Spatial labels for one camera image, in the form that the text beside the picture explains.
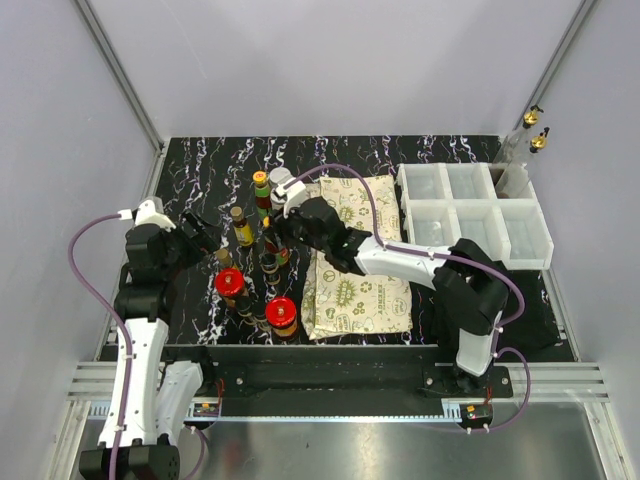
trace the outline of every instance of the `gray wall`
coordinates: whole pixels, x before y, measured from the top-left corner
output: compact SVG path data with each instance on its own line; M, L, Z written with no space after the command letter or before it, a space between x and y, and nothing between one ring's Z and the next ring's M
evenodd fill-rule
M92 0L164 136L507 133L579 0Z
M67 242L139 198L153 155L69 1L0 1L0 105L0 478L39 479L105 320ZM79 265L110 296L125 226L96 230Z
M639 23L636 0L600 2L541 101L551 133L533 180L580 351L604 370L637 472Z

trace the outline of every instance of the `metal floor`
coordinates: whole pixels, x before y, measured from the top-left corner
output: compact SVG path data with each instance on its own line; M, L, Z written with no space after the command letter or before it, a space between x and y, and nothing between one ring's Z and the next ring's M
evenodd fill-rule
M495 424L515 406L496 410ZM81 450L95 447L101 428L101 421L87 422ZM398 423L220 422L205 433L209 446L194 480L606 478L577 404L530 405L512 427L488 436ZM198 438L183 431L180 452L184 478L200 452Z

